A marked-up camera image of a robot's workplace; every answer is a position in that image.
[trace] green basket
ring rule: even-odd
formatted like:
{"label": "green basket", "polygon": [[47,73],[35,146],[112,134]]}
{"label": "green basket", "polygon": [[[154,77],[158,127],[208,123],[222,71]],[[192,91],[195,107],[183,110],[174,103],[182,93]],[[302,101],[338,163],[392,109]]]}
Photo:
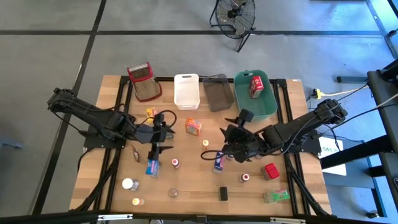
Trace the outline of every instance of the green basket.
{"label": "green basket", "polygon": [[[252,77],[260,76],[264,89],[256,99],[250,99],[249,86]],[[267,75],[261,70],[239,72],[234,77],[234,90],[239,111],[243,108],[253,112],[253,120],[266,119],[278,109]]]}

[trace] red cheese grater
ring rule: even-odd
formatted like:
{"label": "red cheese grater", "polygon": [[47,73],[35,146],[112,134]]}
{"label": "red cheese grater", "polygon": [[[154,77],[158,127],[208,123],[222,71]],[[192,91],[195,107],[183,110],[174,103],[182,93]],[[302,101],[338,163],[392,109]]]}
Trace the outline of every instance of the red cheese grater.
{"label": "red cheese grater", "polygon": [[147,102],[154,100],[162,94],[162,87],[156,80],[149,62],[127,68],[127,72],[134,85],[134,92],[138,101]]}

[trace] concrete floor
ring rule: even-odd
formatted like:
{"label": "concrete floor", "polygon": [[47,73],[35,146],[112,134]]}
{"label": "concrete floor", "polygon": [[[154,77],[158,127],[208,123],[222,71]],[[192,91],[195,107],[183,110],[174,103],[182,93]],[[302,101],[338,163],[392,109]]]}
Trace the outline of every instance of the concrete floor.
{"label": "concrete floor", "polygon": [[[213,4],[210,0],[108,1],[99,29],[211,30],[208,18]],[[91,30],[99,5],[100,0],[34,4],[2,0],[0,30]],[[361,1],[256,1],[256,12],[258,30],[378,30]],[[87,41],[87,35],[0,35],[0,94],[4,96],[0,134],[25,144],[23,150],[0,150],[0,217],[29,213],[59,125],[45,102],[55,87],[72,87]],[[223,35],[97,35],[79,97],[95,103],[103,75],[126,75],[127,66],[146,61],[157,76],[225,73],[233,77],[242,70],[260,69],[269,78],[302,79],[307,95],[312,88],[324,93],[357,88],[361,85],[337,84],[335,77],[365,75],[393,61],[378,36],[252,36],[239,54],[233,51],[237,45]],[[374,107],[374,100],[369,90],[362,90],[342,104],[352,116]],[[87,127],[77,119],[72,123]],[[372,112],[336,129],[336,134],[369,140],[383,135],[384,128],[378,113]],[[82,145],[83,138],[68,129],[44,213],[67,211]],[[384,189],[388,201],[388,187]],[[370,191],[328,186],[328,193],[333,213],[339,217],[367,220],[363,211],[375,209]],[[364,202],[367,207],[358,209]],[[390,204],[386,204],[388,218],[372,221],[397,218]]]}

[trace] white bin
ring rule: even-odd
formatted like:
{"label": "white bin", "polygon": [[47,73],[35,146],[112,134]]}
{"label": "white bin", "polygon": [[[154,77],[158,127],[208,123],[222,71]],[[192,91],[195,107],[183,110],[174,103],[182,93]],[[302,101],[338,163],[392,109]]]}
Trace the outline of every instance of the white bin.
{"label": "white bin", "polygon": [[174,103],[179,110],[196,110],[199,107],[199,76],[182,74],[174,76]]}

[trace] wooden plank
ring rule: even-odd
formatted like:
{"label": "wooden plank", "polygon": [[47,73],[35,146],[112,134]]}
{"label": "wooden plank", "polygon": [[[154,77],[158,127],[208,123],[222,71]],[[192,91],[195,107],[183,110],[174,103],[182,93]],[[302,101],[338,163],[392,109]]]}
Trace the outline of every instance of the wooden plank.
{"label": "wooden plank", "polygon": [[[109,108],[114,106],[118,92],[119,76],[104,76],[103,84],[99,91],[97,106]],[[223,135],[219,128],[226,128],[229,123],[223,118],[235,118],[239,111],[236,103],[229,109],[212,113],[200,85],[200,106],[194,111],[179,111],[174,105],[174,83],[162,82],[163,95],[150,102],[140,103],[132,97],[129,113],[141,122],[146,118],[146,108],[155,107],[157,111],[172,110],[177,114],[177,122],[173,127],[176,132],[171,140],[163,143],[165,146],[174,146],[173,149],[164,151],[159,161],[162,163],[159,178],[155,179],[145,175],[147,166],[147,153],[149,144],[139,144],[129,141],[122,150],[118,176],[113,197],[113,212],[142,212],[142,213],[196,213],[212,215],[281,215],[291,216],[290,200],[277,203],[264,203],[263,193],[287,188],[285,165],[282,156],[267,156],[261,160],[240,164],[236,161],[225,161],[224,171],[220,174],[212,173],[213,161],[204,161],[200,158],[203,152],[201,142],[209,140],[210,149],[220,150],[223,146]],[[288,81],[290,103],[294,118],[307,112],[303,87],[300,81]],[[284,108],[283,94],[281,96],[282,111],[287,120]],[[193,136],[185,132],[184,123],[187,117],[199,119],[203,123],[201,135]],[[173,120],[171,114],[166,114],[166,121],[170,124]],[[278,122],[276,114],[264,121],[248,123],[246,128],[256,131],[270,124]],[[137,163],[133,159],[132,145],[136,147],[142,157]],[[179,169],[174,169],[171,160],[180,160]],[[98,180],[103,150],[95,149],[86,155],[81,162],[81,168],[76,180],[70,208],[75,208],[82,203]],[[276,180],[265,181],[260,173],[261,166],[273,162],[280,171]],[[308,189],[318,200],[322,207],[330,212],[325,183],[319,161],[311,155],[302,154],[303,171]],[[247,172],[251,175],[250,181],[238,183],[240,174]],[[138,179],[139,190],[136,192],[124,190],[121,182],[124,178]],[[228,201],[218,200],[218,189],[221,186],[228,188]],[[178,189],[177,198],[169,198],[167,192],[170,188]],[[296,188],[298,207],[302,211],[300,191]],[[143,198],[146,202],[141,207],[133,207],[131,200],[134,197]],[[105,196],[101,203],[104,206]]]}

